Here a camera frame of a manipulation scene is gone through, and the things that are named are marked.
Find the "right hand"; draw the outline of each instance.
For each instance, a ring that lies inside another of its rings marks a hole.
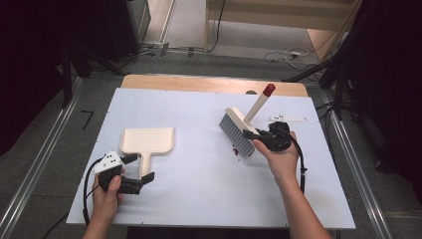
[[[296,134],[293,131],[290,134],[296,139]],[[267,159],[277,182],[280,180],[291,180],[293,178],[296,180],[299,154],[293,143],[288,149],[280,152],[270,151],[257,139],[254,139],[252,144]]]

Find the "forearm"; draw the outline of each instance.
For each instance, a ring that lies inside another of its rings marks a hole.
[[[293,239],[329,238],[301,192],[295,176],[276,179],[283,195]]]
[[[84,239],[105,239],[109,224],[93,219],[88,225]]]

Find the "metal rail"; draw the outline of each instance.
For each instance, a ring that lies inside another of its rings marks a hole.
[[[326,91],[322,91],[322,97],[325,103],[332,102],[331,96]],[[384,219],[384,215],[378,205],[378,201],[376,200],[376,197],[370,187],[369,181],[360,166],[359,159],[357,158],[353,145],[350,142],[343,122],[338,120],[335,114],[332,114],[331,119],[377,238],[392,239],[393,236],[388,228],[387,222]]]
[[[81,78],[77,78],[73,86],[75,96],[72,98],[68,106],[60,111],[52,129],[50,130],[46,140],[41,146],[41,149],[38,152],[30,169],[28,170],[24,180],[22,181],[12,200],[9,202],[9,205],[7,206],[0,222],[0,238],[7,239],[10,237],[16,222],[18,221],[22,211],[25,208],[25,205],[31,196],[32,191],[38,182],[38,179],[40,178],[47,162],[49,161],[50,155],[52,154],[52,151],[54,150],[55,145],[60,135],[62,134],[63,128],[66,126],[66,123],[72,114],[75,104],[80,97],[81,88],[83,85],[83,80]]]

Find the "white table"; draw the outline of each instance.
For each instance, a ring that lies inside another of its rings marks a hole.
[[[281,228],[288,221],[266,160],[256,151],[243,158],[218,126],[227,107],[244,114],[257,96],[117,89],[87,168],[111,149],[119,150],[126,127],[175,127],[171,152],[151,159],[155,180],[139,195],[126,195],[115,224],[185,227]],[[306,197],[327,229],[354,228],[344,193],[310,98],[272,96],[252,120],[267,129],[268,117],[307,118],[290,122],[309,169]],[[139,162],[125,166],[137,177]],[[83,182],[68,223],[83,224]]]

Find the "wire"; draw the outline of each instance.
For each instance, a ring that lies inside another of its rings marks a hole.
[[[296,141],[296,139],[290,135],[289,132],[286,132],[284,130],[282,130],[281,128],[278,128],[278,130],[280,130],[282,133],[284,133],[285,135],[287,135],[291,142],[293,143],[293,145],[296,148],[296,151],[298,152],[299,158],[301,159],[301,192],[303,194],[305,194],[305,180],[306,180],[306,172],[308,171],[307,168],[305,168],[305,160],[304,160],[304,154],[302,153],[302,149],[299,146],[298,142]]]
[[[325,118],[328,115],[328,112],[330,112],[332,110],[334,110],[334,107],[328,108],[328,110],[326,110],[326,112],[321,117],[319,117],[318,119],[321,120],[322,118]]]
[[[85,219],[85,224],[88,226],[88,224],[90,224],[90,215],[88,214],[88,206],[87,206],[87,188],[88,188],[88,180],[90,178],[90,173],[93,170],[94,166],[99,163],[102,160],[102,158],[97,159],[96,161],[93,162],[93,164],[91,164],[90,168],[87,171],[87,174],[85,175],[85,183],[84,183],[84,210],[83,210],[83,214],[84,214],[84,219]]]
[[[299,56],[309,56],[310,55],[310,51],[308,51],[307,49],[305,49],[305,48],[289,48],[288,50],[286,50],[285,51],[285,59],[286,59],[286,62],[288,62],[289,63],[289,65],[291,65],[293,68],[295,68],[296,70],[299,70],[299,71],[304,71],[305,69],[301,69],[301,68],[299,68],[299,67],[297,67],[297,66],[295,66],[293,63],[291,63],[291,60],[289,60],[288,58],[287,58],[287,53],[288,53],[288,51],[290,51],[291,49],[300,49],[300,50],[305,50],[305,51],[307,51],[307,53],[305,53],[304,55],[295,55],[294,57],[293,57],[293,59],[295,59],[295,58],[297,58],[297,57],[299,57]]]
[[[85,200],[87,200],[87,198],[91,195],[91,193],[94,192],[94,190],[96,190],[100,185],[97,185],[95,188],[93,188],[93,190],[91,190],[90,193],[87,194],[87,197],[85,198]]]
[[[308,65],[306,65],[304,67],[304,71],[306,71],[309,66],[318,66],[318,65],[319,64],[308,64]],[[325,69],[322,69],[322,70],[320,70],[317,73],[313,73],[313,76],[316,78],[316,80],[315,79],[311,79],[310,76],[307,76],[307,78],[308,78],[308,80],[310,80],[312,82],[318,82],[320,80],[320,77],[318,77],[317,75],[322,76],[324,72],[325,72]]]
[[[267,57],[269,56],[269,55],[275,55],[275,54],[285,54],[285,53],[283,53],[283,52],[271,52],[271,53],[267,53],[266,55],[265,55],[265,57],[264,57],[264,59],[263,59],[263,61],[264,62],[268,62],[268,63],[276,63],[276,62],[279,62],[279,61],[285,61],[285,60],[283,60],[283,57],[281,57],[281,58],[278,58],[278,59],[267,59]]]
[[[333,106],[333,105],[334,105],[334,102],[325,103],[325,104],[323,104],[319,107],[316,107],[316,110],[319,110],[319,109],[326,107],[326,106]]]
[[[59,221],[57,221],[52,227],[50,227],[50,229],[46,232],[46,234],[44,234],[42,239],[46,239],[53,232],[53,230],[56,229],[60,225],[60,223],[62,223],[68,216],[69,212],[67,212],[62,218],[59,219]]]
[[[357,5],[358,4],[356,4],[355,6],[354,6],[354,8],[353,8],[353,10],[351,11],[351,13],[350,13],[350,15],[347,17],[347,20],[345,21],[345,23],[343,24],[343,25],[341,25],[339,28],[337,28],[337,30],[335,30],[329,37],[328,37],[328,39],[326,39],[323,43],[321,43],[320,45],[319,45],[319,47],[317,47],[317,48],[315,48],[315,49],[313,49],[312,51],[310,51],[308,54],[306,54],[306,55],[300,55],[300,56],[297,56],[296,58],[302,58],[302,57],[307,57],[307,56],[309,56],[311,53],[314,53],[314,52],[316,52],[317,50],[319,50],[323,45],[325,45],[336,33],[338,33],[340,30],[342,31],[343,29],[344,29],[344,27],[351,21],[351,17],[354,15],[354,13],[356,12],[356,10],[357,10]]]
[[[124,64],[123,64],[123,65],[121,65],[121,66],[118,66],[117,68],[121,70],[123,67],[127,66],[127,65],[131,62],[131,61],[133,61],[133,59],[134,59],[134,58],[130,58],[130,59],[129,59],[126,63],[124,63]]]
[[[221,6],[220,17],[218,19],[218,24],[217,24],[217,39],[215,40],[214,47],[210,51],[207,51],[207,53],[211,53],[212,51],[214,51],[215,47],[217,46],[218,37],[219,37],[219,33],[220,33],[221,17],[223,16],[223,11],[224,11],[224,5],[226,5],[226,0],[223,0],[223,6]]]

